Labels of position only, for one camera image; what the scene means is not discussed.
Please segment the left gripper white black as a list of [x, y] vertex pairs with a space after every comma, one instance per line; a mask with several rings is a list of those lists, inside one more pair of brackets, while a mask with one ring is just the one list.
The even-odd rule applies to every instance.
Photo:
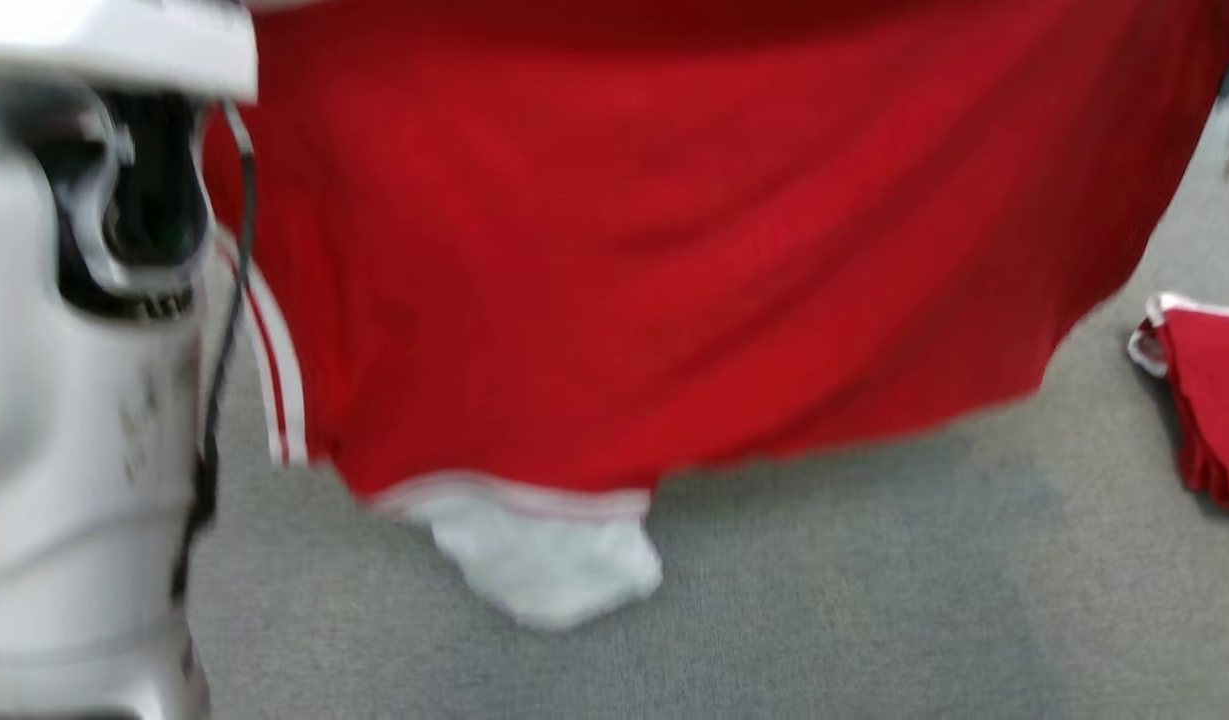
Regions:
[[0, 76], [253, 101], [253, 20], [234, 1], [0, 1]]

